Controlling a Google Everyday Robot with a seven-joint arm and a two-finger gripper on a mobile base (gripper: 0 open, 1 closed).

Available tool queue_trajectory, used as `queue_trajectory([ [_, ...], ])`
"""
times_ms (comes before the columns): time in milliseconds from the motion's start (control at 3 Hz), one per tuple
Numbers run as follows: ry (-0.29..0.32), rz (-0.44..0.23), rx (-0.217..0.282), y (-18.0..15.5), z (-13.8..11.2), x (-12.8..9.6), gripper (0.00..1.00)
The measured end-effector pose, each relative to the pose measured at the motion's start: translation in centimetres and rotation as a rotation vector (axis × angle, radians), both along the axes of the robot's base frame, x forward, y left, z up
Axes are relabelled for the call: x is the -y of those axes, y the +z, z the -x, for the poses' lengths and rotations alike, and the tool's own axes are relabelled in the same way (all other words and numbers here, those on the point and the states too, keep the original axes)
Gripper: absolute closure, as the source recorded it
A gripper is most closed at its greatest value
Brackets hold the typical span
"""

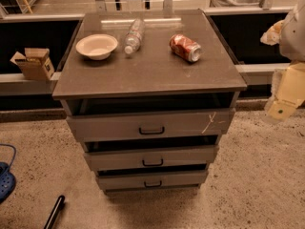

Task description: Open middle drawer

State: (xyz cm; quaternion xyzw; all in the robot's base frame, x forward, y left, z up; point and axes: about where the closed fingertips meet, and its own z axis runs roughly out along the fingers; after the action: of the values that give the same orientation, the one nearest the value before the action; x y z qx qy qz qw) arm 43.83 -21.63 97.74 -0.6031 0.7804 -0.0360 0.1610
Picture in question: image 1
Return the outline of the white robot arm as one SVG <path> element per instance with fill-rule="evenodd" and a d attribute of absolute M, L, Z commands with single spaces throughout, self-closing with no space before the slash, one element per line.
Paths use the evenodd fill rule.
<path fill-rule="evenodd" d="M 263 33 L 260 42 L 279 45 L 290 60 L 285 70 L 275 70 L 272 96 L 265 105 L 266 120 L 276 124 L 289 118 L 305 101 L 305 0 L 298 0 L 284 20 Z"/>

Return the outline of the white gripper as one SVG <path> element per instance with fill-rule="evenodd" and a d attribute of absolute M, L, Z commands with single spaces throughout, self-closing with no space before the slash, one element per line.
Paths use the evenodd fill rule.
<path fill-rule="evenodd" d="M 270 26 L 261 36 L 260 42 L 273 46 L 279 43 L 283 20 Z M 293 61 L 283 71 L 275 92 L 275 99 L 270 99 L 266 106 L 266 116 L 273 122 L 282 122 L 289 118 L 305 101 L 305 63 Z"/>

